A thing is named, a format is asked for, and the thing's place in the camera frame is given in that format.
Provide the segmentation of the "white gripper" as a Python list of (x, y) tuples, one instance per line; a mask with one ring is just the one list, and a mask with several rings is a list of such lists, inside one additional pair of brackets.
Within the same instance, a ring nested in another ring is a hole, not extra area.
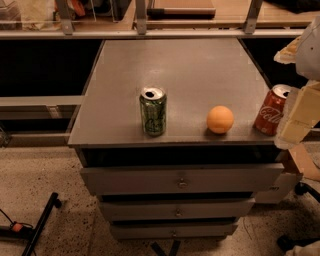
[[(299, 75), (320, 80), (320, 16), (287, 46), (274, 60), (281, 64), (295, 63)], [(291, 88), (285, 101), (283, 117), (278, 125), (275, 145), (290, 149), (298, 145), (320, 121), (320, 82), (309, 81), (301, 89)]]

